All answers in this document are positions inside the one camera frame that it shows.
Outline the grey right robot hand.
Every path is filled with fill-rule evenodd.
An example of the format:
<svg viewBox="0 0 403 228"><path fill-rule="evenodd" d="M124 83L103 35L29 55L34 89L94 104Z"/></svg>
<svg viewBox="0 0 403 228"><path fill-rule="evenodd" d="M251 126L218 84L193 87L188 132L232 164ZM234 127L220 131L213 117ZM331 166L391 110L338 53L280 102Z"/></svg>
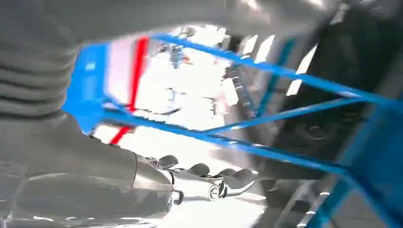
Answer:
<svg viewBox="0 0 403 228"><path fill-rule="evenodd" d="M246 192L257 176L205 164L146 158L86 136L61 112L0 117L0 225L3 228L154 228L183 201Z"/></svg>

